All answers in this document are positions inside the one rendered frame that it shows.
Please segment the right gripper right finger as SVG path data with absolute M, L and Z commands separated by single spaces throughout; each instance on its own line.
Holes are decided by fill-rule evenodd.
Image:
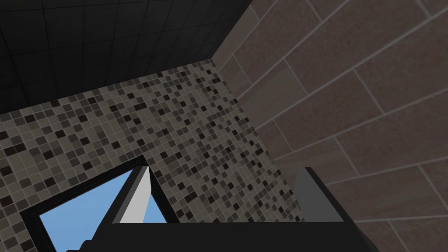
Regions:
M 306 221 L 353 222 L 311 167 L 297 170 L 294 193 Z

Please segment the black framed window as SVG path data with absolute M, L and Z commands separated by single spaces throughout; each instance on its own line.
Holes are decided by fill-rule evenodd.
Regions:
M 122 230 L 112 231 L 117 195 L 135 167 L 148 166 L 144 156 L 126 161 L 94 178 L 75 178 L 74 187 L 20 212 L 37 252 L 87 252 L 96 239 L 124 241 Z M 142 223 L 178 223 L 158 179 L 152 172 L 151 197 Z

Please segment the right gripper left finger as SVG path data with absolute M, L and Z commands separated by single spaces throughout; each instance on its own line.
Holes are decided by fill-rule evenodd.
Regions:
M 151 176 L 148 166 L 135 167 L 115 199 L 113 224 L 142 223 L 151 197 Z

